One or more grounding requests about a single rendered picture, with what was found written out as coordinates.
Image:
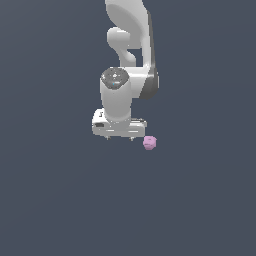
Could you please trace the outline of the small pink object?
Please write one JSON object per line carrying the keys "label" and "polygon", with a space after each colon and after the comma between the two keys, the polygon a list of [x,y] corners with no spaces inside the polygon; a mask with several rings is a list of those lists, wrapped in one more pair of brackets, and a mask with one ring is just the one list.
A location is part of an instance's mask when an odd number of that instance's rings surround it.
{"label": "small pink object", "polygon": [[156,147],[157,139],[154,136],[145,136],[143,146],[146,150],[153,150]]}

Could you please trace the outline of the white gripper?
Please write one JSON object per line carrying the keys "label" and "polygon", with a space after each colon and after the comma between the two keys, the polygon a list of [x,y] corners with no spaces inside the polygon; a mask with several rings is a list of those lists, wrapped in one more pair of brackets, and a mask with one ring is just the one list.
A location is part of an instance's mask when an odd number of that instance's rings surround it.
{"label": "white gripper", "polygon": [[147,121],[142,118],[129,118],[123,124],[115,124],[105,117],[104,109],[97,109],[92,118],[92,132],[94,135],[105,137],[107,140],[114,136],[134,138],[144,137]]}

